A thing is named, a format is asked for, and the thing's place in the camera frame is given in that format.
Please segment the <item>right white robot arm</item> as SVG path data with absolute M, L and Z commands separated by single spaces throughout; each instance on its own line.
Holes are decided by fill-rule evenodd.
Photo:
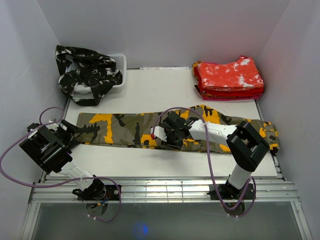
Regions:
M 235 167 L 226 183 L 218 189 L 221 196 L 229 199 L 237 199 L 244 193 L 247 181 L 269 151 L 268 143 L 245 121 L 237 125 L 221 125 L 197 117 L 185 120 L 172 112 L 150 133 L 170 148 L 181 149 L 186 139 L 227 146 Z

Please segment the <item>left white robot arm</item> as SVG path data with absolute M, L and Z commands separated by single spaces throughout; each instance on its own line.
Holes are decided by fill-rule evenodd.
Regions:
M 46 173 L 77 179 L 74 182 L 78 188 L 72 193 L 78 200 L 102 200 L 107 195 L 104 183 L 78 167 L 71 156 L 72 149 L 80 144 L 78 137 L 88 135 L 90 140 L 95 140 L 99 130 L 97 125 L 77 127 L 66 120 L 61 125 L 32 123 L 27 127 L 30 135 L 19 146 Z

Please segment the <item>orange green camouflage trousers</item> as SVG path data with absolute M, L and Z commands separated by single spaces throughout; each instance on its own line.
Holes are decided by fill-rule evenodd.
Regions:
M 269 144 L 271 153 L 276 154 L 280 149 L 277 128 L 269 121 L 227 116 L 203 104 L 189 108 L 202 115 L 206 122 L 214 124 L 238 125 L 242 121 L 250 122 Z M 189 110 L 175 112 L 185 120 L 189 117 L 199 118 Z M 160 139 L 152 139 L 150 136 L 151 127 L 161 113 L 162 111 L 121 114 L 81 112 L 76 123 L 79 133 L 75 133 L 73 140 L 86 145 L 166 150 Z M 228 146 L 214 142 L 209 144 L 209 150 L 212 153 L 231 154 Z M 205 140 L 187 138 L 183 140 L 181 151 L 204 153 L 207 151 L 207 144 Z

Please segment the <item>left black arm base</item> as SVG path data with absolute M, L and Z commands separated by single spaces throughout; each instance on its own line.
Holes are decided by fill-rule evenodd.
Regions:
M 76 188 L 72 191 L 72 194 L 79 201 L 118 201 L 120 199 L 120 192 L 115 185 L 105 184 L 104 186 L 91 186 L 84 190 Z

